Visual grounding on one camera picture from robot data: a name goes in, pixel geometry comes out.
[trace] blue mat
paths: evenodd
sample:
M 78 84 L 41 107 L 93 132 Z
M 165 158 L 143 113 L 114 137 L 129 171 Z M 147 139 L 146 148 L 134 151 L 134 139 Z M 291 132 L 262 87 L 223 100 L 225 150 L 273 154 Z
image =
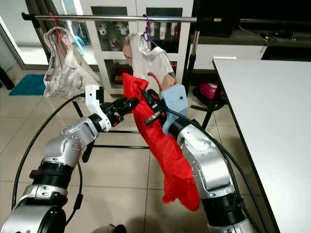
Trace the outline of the blue mat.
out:
M 27 74 L 10 92 L 10 96 L 42 96 L 44 74 Z

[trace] tiled floor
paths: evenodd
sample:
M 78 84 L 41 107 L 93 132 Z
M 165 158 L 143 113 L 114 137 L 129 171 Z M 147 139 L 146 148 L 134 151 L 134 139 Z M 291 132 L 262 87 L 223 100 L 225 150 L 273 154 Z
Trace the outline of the tiled floor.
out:
M 17 83 L 25 73 L 31 71 L 11 70 L 10 77 Z M 5 88 L 0 89 L 0 225 L 9 214 L 15 172 L 28 143 L 44 120 L 64 101 L 60 98 L 45 99 L 42 96 L 11 97 L 8 93 Z M 109 101 L 112 98 L 106 94 L 105 99 Z M 192 94 L 189 96 L 189 104 L 201 105 Z M 81 103 L 80 106 L 87 115 L 84 104 Z M 190 117 L 200 123 L 203 122 L 204 115 L 204 112 L 198 110 L 190 111 Z M 42 132 L 23 168 L 19 196 L 31 182 L 29 173 L 38 167 L 45 144 L 56 137 L 65 125 L 74 123 L 77 119 L 78 115 L 70 104 Z M 137 130 L 133 117 L 126 116 L 125 121 L 115 130 Z M 227 106 L 212 115 L 207 131 L 221 141 L 239 161 L 266 213 L 256 178 Z M 96 143 L 146 145 L 139 134 L 121 133 L 103 133 Z M 108 223 L 122 223 L 130 233 L 207 232 L 207 219 L 202 208 L 192 212 L 178 201 L 170 204 L 162 202 L 163 174 L 149 150 L 95 148 L 89 162 L 82 164 L 82 170 L 85 198 L 81 209 L 67 227 L 67 233 L 87 233 Z M 238 172 L 236 176 L 245 203 L 259 222 L 247 188 Z M 64 207 L 67 214 L 72 210 L 78 183 L 79 176 L 75 170 L 69 186 L 69 202 Z

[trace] red garment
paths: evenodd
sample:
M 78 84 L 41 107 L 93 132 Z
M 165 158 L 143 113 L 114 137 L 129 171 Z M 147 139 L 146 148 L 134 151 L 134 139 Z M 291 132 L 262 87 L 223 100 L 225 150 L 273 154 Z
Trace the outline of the red garment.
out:
M 142 91 L 148 82 L 123 73 L 124 96 L 128 99 L 138 98 L 138 106 L 132 111 L 137 128 L 147 142 L 152 154 L 158 160 L 164 173 L 164 202 L 176 198 L 190 210 L 199 208 L 200 197 L 197 191 L 191 167 L 184 158 L 176 140 L 166 135 L 158 121 L 147 126 L 144 119 L 149 118 L 153 111 L 148 106 Z

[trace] white cloth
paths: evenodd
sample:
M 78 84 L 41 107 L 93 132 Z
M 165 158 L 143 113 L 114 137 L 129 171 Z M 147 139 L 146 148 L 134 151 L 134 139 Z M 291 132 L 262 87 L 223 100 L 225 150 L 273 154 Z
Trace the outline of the white cloth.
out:
M 98 75 L 88 66 L 79 51 L 73 46 L 74 38 L 64 28 L 57 27 L 63 41 L 67 45 L 66 57 L 57 50 L 62 44 L 57 40 L 56 29 L 52 28 L 44 34 L 44 40 L 51 51 L 49 69 L 44 76 L 44 96 L 60 96 L 71 98 L 85 92 L 85 85 L 100 85 Z
M 164 76 L 173 72 L 167 54 L 159 46 L 150 51 L 148 42 L 141 35 L 142 33 L 129 34 L 133 55 L 133 75 L 137 78 L 150 81 L 147 73 L 152 72 L 162 83 Z

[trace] white table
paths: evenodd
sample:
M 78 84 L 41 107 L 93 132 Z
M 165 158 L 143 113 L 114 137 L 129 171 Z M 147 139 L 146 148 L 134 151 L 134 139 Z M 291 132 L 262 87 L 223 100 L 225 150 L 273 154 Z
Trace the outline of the white table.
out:
M 280 232 L 311 232 L 311 63 L 214 66 Z

